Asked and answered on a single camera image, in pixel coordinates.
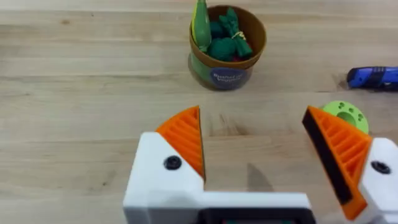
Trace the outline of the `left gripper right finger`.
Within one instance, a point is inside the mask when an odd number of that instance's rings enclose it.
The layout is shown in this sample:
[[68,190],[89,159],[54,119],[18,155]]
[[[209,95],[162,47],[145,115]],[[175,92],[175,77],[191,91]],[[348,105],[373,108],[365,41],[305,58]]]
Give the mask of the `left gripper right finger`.
[[397,144],[308,106],[302,119],[348,223],[397,223]]

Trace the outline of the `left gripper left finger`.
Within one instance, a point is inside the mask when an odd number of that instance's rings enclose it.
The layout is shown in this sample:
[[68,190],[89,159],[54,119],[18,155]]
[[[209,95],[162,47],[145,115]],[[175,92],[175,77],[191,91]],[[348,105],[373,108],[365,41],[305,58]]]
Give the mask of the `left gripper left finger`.
[[200,109],[185,109],[141,134],[123,200],[126,221],[196,223],[205,165]]

